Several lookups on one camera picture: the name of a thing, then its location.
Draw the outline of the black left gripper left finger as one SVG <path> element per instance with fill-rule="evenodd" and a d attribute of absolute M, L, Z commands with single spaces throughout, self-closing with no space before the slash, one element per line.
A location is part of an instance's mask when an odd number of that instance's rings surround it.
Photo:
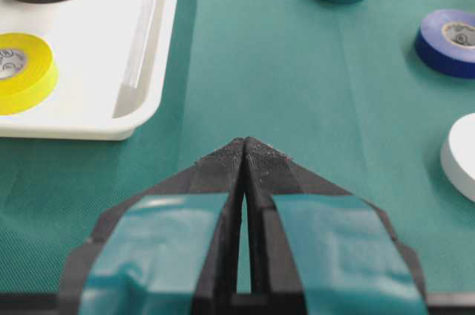
<path fill-rule="evenodd" d="M 220 314 L 236 290 L 244 141 L 112 207 L 68 257 L 61 314 Z"/>

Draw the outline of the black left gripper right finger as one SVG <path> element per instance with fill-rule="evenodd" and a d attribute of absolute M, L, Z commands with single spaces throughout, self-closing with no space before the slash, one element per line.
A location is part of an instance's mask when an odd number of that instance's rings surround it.
<path fill-rule="evenodd" d="M 265 314 L 426 314 L 418 256 L 387 213 L 248 137 L 252 292 Z"/>

